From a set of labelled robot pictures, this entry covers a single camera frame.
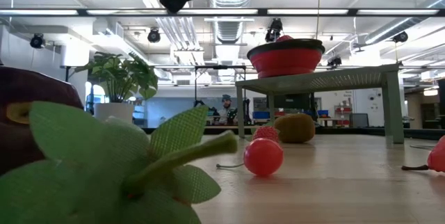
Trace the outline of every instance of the table leg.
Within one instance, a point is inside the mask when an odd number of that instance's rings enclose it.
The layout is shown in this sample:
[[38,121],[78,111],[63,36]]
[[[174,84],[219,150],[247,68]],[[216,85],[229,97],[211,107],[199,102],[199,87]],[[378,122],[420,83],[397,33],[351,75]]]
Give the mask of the table leg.
[[238,101],[238,136],[245,138],[244,134],[244,110],[243,110],[243,87],[236,87],[236,100]]
[[382,87],[385,136],[394,144],[403,144],[401,94],[398,87],[398,73],[386,73],[386,84]]
[[269,98],[269,117],[270,117],[270,122],[274,123],[275,122],[275,102],[274,102],[273,94],[272,93],[268,94],[268,98]]

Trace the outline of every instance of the desk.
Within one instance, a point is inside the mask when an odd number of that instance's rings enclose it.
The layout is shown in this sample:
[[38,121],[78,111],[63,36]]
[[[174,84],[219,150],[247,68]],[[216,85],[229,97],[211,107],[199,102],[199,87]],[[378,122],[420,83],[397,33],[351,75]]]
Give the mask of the desk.
[[[393,143],[404,142],[398,64],[237,81],[235,85],[238,98],[243,97],[243,89],[268,95],[271,115],[275,115],[273,97],[276,95],[382,88],[385,136]],[[242,99],[238,100],[238,108],[243,108]],[[238,114],[238,130],[244,138],[242,113]]]

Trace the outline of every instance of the strawberry stem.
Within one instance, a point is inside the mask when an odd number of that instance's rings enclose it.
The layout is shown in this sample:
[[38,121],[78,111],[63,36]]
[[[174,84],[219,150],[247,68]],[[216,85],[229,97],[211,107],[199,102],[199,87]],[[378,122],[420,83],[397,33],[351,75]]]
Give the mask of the strawberry stem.
[[235,153],[237,149],[238,143],[234,133],[232,131],[226,131],[213,140],[201,145],[166,154],[154,163],[148,165],[138,174],[126,178],[122,185],[123,190],[126,194],[141,194],[146,187],[157,183],[173,168],[217,154]]

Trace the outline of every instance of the person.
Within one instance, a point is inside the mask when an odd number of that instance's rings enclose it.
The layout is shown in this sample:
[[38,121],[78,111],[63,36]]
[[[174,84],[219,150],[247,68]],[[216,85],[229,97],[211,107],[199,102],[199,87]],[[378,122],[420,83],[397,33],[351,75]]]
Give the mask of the person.
[[221,115],[219,120],[219,125],[227,125],[227,115],[230,111],[233,111],[234,108],[231,107],[232,105],[232,99],[230,95],[223,95],[222,96],[222,109],[218,111],[219,115]]

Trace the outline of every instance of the potted plant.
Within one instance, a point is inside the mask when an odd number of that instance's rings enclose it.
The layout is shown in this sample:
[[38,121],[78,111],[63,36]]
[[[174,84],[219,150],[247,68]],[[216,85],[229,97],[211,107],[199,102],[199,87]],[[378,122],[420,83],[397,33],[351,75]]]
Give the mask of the potted plant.
[[110,116],[132,122],[134,105],[123,103],[139,94],[144,99],[153,97],[158,89],[158,77],[154,68],[135,54],[123,59],[122,54],[96,52],[94,59],[75,72],[88,70],[89,79],[100,85],[109,103],[95,104],[95,117],[106,120]]

